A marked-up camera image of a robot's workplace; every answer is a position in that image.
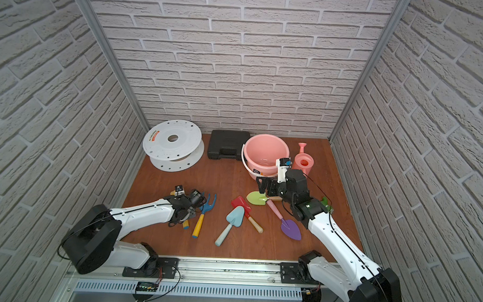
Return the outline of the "blue rake yellow handle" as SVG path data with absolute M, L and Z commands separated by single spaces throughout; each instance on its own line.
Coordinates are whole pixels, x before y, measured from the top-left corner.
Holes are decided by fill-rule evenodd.
M 207 212 L 210 212 L 211 210 L 213 210 L 215 204 L 216 204 L 216 201 L 217 201 L 217 195 L 215 194 L 213 197 L 209 194 L 208 195 L 208 198 L 207 198 L 207 203 L 203 205 L 203 207 L 201 208 L 201 213 L 200 213 L 200 216 L 199 216 L 199 219 L 195 225 L 195 228 L 193 230 L 193 233 L 192 233 L 192 237 L 194 239 L 197 239 L 200 235 L 200 232 L 201 232 L 201 227 L 203 226 L 203 220 L 204 220 L 204 217 L 205 217 L 205 214 Z

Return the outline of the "pink plastic bucket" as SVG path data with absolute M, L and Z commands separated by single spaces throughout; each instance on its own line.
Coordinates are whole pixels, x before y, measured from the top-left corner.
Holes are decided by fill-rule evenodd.
M 287 157 L 290 157 L 287 144 L 270 134 L 255 135 L 242 146 L 242 163 L 254 180 L 277 176 L 276 161 Z

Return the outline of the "pink watering can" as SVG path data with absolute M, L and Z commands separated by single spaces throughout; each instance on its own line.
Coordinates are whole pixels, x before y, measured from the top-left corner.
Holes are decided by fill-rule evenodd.
M 298 145 L 300 151 L 294 158 L 292 169 L 301 170 L 306 176 L 308 176 L 314 166 L 314 159 L 305 152 L 306 143 L 299 142 Z

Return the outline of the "red shovel wooden handle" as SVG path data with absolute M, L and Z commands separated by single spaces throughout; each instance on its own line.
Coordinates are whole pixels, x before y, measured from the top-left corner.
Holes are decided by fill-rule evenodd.
M 262 234 L 264 232 L 263 228 L 260 224 L 258 224 L 250 215 L 251 207 L 248 202 L 242 197 L 238 196 L 234 200 L 231 201 L 231 205 L 236 207 L 242 207 L 244 209 L 244 217 L 254 226 L 258 233 Z

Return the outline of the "light blue trowel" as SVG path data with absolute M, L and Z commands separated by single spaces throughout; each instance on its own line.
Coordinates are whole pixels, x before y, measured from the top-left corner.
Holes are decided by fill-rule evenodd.
M 226 217 L 228 226 L 222 231 L 219 237 L 216 239 L 214 244 L 218 247 L 222 245 L 225 238 L 229 234 L 232 227 L 240 227 L 242 225 L 242 220 L 245 210 L 242 206 L 235 207 Z

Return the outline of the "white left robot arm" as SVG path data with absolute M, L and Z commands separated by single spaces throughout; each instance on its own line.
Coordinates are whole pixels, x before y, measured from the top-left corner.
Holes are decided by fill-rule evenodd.
M 182 224 L 203 212 L 209 199 L 193 190 L 129 208 L 96 205 L 66 233 L 58 250 L 65 252 L 66 259 L 81 275 L 101 267 L 122 267 L 125 277 L 159 277 L 161 268 L 154 249 L 145 242 L 131 244 L 123 238 L 156 224 Z

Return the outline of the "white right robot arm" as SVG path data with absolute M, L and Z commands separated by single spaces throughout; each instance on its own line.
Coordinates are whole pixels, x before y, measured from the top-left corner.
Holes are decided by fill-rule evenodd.
M 337 266 L 312 251 L 300 257 L 300 273 L 317 281 L 344 302 L 402 302 L 400 280 L 390 268 L 371 260 L 340 229 L 332 217 L 331 205 L 310 195 L 301 170 L 286 171 L 283 180 L 258 177 L 259 192 L 280 197 L 289 204 L 292 216 L 302 223 L 332 254 Z

